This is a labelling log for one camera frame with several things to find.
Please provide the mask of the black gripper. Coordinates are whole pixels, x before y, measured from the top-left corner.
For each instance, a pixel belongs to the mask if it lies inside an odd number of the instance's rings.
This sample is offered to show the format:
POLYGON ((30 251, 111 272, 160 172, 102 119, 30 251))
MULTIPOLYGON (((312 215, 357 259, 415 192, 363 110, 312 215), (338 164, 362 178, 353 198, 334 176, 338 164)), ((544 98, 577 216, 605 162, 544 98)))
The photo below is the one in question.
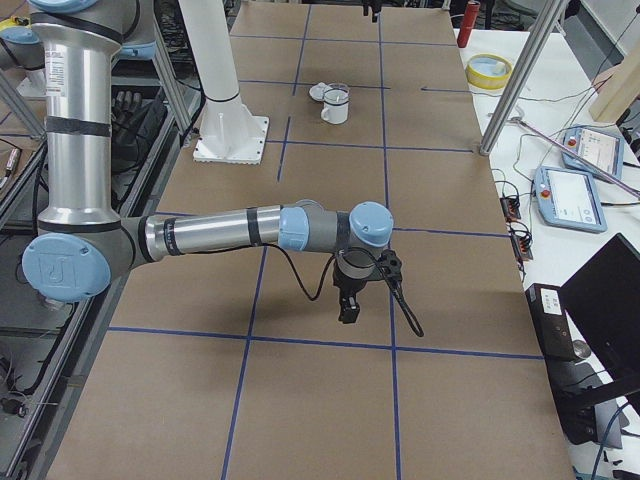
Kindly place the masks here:
POLYGON ((360 313, 360 306, 356 300, 358 292, 363 290, 373 273, 373 268, 357 269, 356 276, 344 273, 339 266, 333 268, 332 282, 339 290, 341 323, 355 323, 360 313))

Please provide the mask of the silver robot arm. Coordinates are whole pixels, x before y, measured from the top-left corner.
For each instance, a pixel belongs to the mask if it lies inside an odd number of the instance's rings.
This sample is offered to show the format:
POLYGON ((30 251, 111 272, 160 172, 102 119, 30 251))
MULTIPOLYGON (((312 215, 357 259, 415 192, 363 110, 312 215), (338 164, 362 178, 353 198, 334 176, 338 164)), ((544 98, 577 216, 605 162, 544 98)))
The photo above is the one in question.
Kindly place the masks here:
POLYGON ((393 218, 364 202, 348 212, 311 200, 209 216, 124 218, 111 197, 112 64, 126 49, 151 57, 149 1, 34 1, 31 25, 44 48, 49 200, 22 268, 43 296, 80 302, 121 275, 168 256, 270 246, 329 253, 342 323, 359 314, 367 283, 400 285, 388 249, 393 218))

